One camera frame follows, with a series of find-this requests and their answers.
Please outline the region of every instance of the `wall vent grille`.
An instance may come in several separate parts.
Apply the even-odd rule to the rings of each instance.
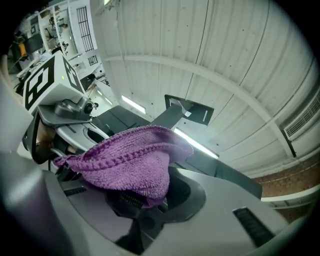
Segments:
[[[287,128],[285,128],[285,133],[288,138],[299,131],[320,109],[320,91],[317,93],[316,97],[313,99],[311,104],[304,110],[304,112]]]

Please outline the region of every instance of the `purple cloth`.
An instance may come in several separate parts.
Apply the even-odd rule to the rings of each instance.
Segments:
[[[191,145],[173,131],[155,125],[117,133],[80,155],[58,157],[89,183],[110,190],[131,190],[147,197],[149,206],[162,202],[169,187],[169,163],[193,154]]]

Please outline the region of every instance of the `corrugated ceiling panel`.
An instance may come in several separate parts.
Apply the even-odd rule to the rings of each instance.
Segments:
[[[286,158],[287,154],[283,150],[280,142],[275,140],[274,142],[265,145],[258,151],[253,151],[247,156],[236,160],[227,161],[226,163],[236,170],[243,172],[259,169],[267,165],[272,165],[274,163],[283,161]]]
[[[100,26],[100,30],[103,30],[103,33],[95,32],[96,41],[101,44],[103,40],[103,55],[106,54],[105,57],[115,57],[121,55],[120,47],[119,47],[119,38],[118,38],[118,29],[115,26],[115,20],[117,18],[117,13],[115,9],[110,11],[106,11],[105,15],[101,15],[98,17]]]
[[[121,47],[125,55],[158,55],[161,1],[122,0],[118,16]]]
[[[209,81],[199,75],[193,75],[193,83],[190,85],[186,99],[214,108],[210,122],[223,110],[226,103],[232,97],[232,93],[223,89],[220,85]]]
[[[285,50],[290,30],[290,21],[281,10],[271,4],[263,35],[265,39],[261,41],[259,51],[242,83],[252,95],[258,95],[272,77]]]
[[[304,39],[272,1],[121,0],[118,14],[112,8],[97,19],[103,58],[120,56],[121,48],[123,55],[202,65],[257,97],[271,116],[304,81],[292,110],[278,124],[296,111],[318,76],[315,64],[308,73],[312,54]],[[165,94],[214,108],[208,127],[186,119],[177,126],[237,170],[252,171],[287,158],[270,128],[255,133],[265,124],[256,111],[220,84],[157,63],[112,60],[103,66],[115,97],[125,95],[144,106],[149,120],[165,110]]]
[[[243,87],[274,116],[306,76],[312,53],[295,25],[276,5]]]
[[[267,1],[215,1],[201,65],[240,83],[258,49]]]
[[[219,146],[219,152],[223,152],[242,140],[250,137],[255,131],[257,131],[260,127],[262,127],[265,122],[261,119],[261,117],[252,109],[247,107],[245,111],[239,115],[232,125],[223,130],[218,137],[213,138],[210,141],[210,144],[216,145],[217,139],[224,141],[224,143]],[[272,138],[275,138],[275,134],[270,133]]]
[[[162,56],[196,62],[207,3],[194,0],[162,1],[160,51]]]
[[[299,93],[294,91],[295,97],[292,97],[292,100],[290,100],[288,110],[276,120],[277,124],[283,124],[294,114],[294,112],[297,112],[296,107],[301,106],[301,104],[306,100],[306,96],[310,94],[318,78],[319,66],[317,60],[314,58],[305,79],[300,85]]]
[[[224,162],[230,162],[232,160],[249,156],[250,153],[262,149],[264,146],[269,145],[276,139],[277,137],[274,132],[268,127],[260,134],[252,135],[249,139],[245,140],[241,146],[234,146],[220,153],[220,159]]]
[[[125,64],[129,76],[131,100],[140,102],[146,108],[146,114],[154,119],[157,116],[154,106],[159,97],[157,94],[159,65],[142,61],[126,61]]]

